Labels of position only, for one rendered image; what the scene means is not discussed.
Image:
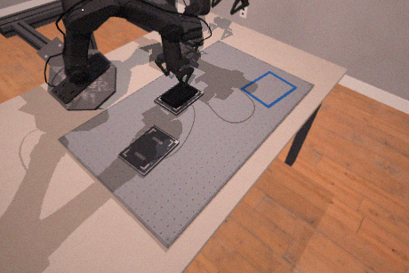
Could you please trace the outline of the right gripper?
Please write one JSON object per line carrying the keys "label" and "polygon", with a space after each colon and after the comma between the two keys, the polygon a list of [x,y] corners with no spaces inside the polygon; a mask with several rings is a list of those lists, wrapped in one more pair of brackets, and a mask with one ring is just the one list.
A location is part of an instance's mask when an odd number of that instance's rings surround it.
{"label": "right gripper", "polygon": [[[180,45],[173,47],[173,48],[167,48],[163,46],[163,51],[162,53],[158,54],[156,57],[157,59],[154,60],[154,62],[157,64],[157,66],[163,71],[163,73],[166,76],[170,75],[170,71],[176,75],[177,79],[179,80],[181,86],[184,88],[188,84],[188,80],[191,77],[192,73],[194,72],[194,68],[189,67],[189,68],[184,68],[180,70],[180,67],[183,65],[188,65],[189,64],[189,59],[186,58],[188,52],[193,52],[197,56],[199,55],[197,52],[193,50],[193,47],[189,45],[185,45],[185,47],[180,48]],[[164,70],[162,64],[165,63],[167,72]],[[187,74],[185,83],[183,83],[182,78]]]}

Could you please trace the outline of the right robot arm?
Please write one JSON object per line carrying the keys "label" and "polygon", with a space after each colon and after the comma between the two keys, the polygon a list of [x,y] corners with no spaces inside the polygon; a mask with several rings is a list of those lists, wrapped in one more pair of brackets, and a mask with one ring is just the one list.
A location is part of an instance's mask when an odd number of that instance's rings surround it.
{"label": "right robot arm", "polygon": [[66,48],[63,53],[64,57],[63,54],[62,57],[66,78],[52,89],[52,92],[63,103],[69,104],[110,67],[108,62],[98,53],[88,59],[92,32],[97,30],[110,17],[131,20],[152,28],[161,35],[162,45],[167,48],[178,46],[180,39],[185,42],[202,37],[203,27],[199,19],[184,20],[184,18],[180,18],[179,14],[158,8],[178,12],[177,8],[170,4],[157,4],[149,0],[143,1],[86,0],[67,13],[68,28],[67,15],[65,14]]}

